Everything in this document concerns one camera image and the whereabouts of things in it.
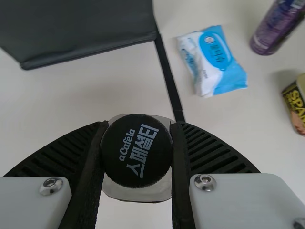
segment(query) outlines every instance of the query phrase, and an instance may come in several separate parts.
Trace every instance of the gray cloth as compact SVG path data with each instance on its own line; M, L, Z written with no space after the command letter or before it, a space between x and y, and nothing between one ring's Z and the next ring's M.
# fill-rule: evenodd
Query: gray cloth
M29 70L157 37L152 0L0 0L0 47Z

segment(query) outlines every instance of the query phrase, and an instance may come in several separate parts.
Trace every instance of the blue and white package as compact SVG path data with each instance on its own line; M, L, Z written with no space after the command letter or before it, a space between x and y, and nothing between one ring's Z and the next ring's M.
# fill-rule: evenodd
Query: blue and white package
M182 58L193 75L196 94L208 98L247 88L247 74L232 56L221 25L177 38Z

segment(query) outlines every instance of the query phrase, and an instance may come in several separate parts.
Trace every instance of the purple spray can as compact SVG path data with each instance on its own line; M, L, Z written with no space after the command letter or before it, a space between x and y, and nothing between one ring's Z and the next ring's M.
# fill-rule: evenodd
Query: purple spray can
M305 18L305 0L277 0L253 35L250 46L259 55L272 55Z

